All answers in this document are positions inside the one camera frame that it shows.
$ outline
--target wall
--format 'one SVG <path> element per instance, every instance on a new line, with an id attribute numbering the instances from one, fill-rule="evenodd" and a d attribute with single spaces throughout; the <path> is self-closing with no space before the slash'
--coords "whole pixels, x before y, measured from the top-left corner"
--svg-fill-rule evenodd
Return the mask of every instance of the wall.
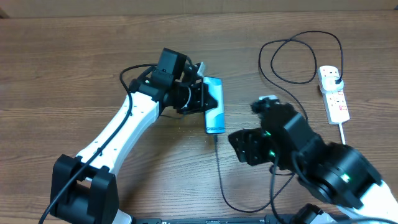
<path id="1" fill-rule="evenodd" d="M 10 18 L 392 10 L 398 0 L 0 0 Z"/>

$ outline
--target green led light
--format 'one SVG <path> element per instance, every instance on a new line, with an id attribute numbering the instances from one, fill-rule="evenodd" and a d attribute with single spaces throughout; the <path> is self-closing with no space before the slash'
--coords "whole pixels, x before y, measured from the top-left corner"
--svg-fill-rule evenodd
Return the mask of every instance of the green led light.
<path id="1" fill-rule="evenodd" d="M 343 181 L 346 182 L 346 183 L 348 183 L 349 180 L 351 179 L 351 178 L 349 177 L 349 175 L 347 175 L 347 174 L 341 175 L 340 178 L 342 178 Z"/>

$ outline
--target plug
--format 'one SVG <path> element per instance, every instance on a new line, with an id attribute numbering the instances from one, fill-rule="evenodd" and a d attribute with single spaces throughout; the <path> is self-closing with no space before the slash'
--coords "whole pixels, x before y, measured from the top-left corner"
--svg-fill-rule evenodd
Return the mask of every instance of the plug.
<path id="1" fill-rule="evenodd" d="M 319 87 L 324 94 L 340 91 L 344 88 L 344 81 L 337 81 L 340 79 L 340 75 L 336 67 L 330 65 L 321 66 L 318 69 L 318 77 Z"/>

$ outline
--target black mount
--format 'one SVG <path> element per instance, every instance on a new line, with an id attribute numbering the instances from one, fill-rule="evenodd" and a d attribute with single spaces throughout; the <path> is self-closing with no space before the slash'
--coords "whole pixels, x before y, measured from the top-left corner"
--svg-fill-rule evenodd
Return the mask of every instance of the black mount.
<path id="1" fill-rule="evenodd" d="M 301 172 L 309 183 L 298 181 L 325 203 L 360 208 L 361 196 L 372 184 L 381 184 L 380 173 L 356 149 L 323 142 L 303 116 L 290 104 L 264 98 L 252 104 L 261 128 L 244 129 L 228 136 L 240 162 L 254 166 L 274 162 L 281 170 Z M 297 170 L 293 159 L 297 161 Z"/>
<path id="2" fill-rule="evenodd" d="M 65 186 L 84 163 L 81 157 L 71 158 L 62 154 L 53 167 L 50 201 Z M 78 178 L 91 178 L 91 187 L 72 184 L 50 211 L 50 214 L 74 224 L 111 224 L 119 209 L 116 177 L 103 166 L 96 169 L 89 166 Z"/>
<path id="3" fill-rule="evenodd" d="M 163 49 L 156 67 L 150 67 L 129 85 L 132 93 L 149 95 L 160 103 L 160 112 L 173 106 L 180 114 L 204 112 L 216 108 L 217 101 L 209 94 L 208 85 L 198 75 L 201 64 L 186 64 L 186 55 Z"/>

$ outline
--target extension socket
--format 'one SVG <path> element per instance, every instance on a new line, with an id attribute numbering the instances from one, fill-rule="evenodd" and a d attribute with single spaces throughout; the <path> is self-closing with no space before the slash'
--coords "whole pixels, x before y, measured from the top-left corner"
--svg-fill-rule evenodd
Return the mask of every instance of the extension socket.
<path id="1" fill-rule="evenodd" d="M 347 102 L 343 90 L 322 95 L 329 124 L 341 124 L 349 120 Z"/>
<path id="2" fill-rule="evenodd" d="M 338 69 L 330 65 L 321 66 L 318 70 L 319 86 L 322 93 L 331 93 L 344 88 L 344 81 L 336 84 L 336 80 L 340 78 Z"/>

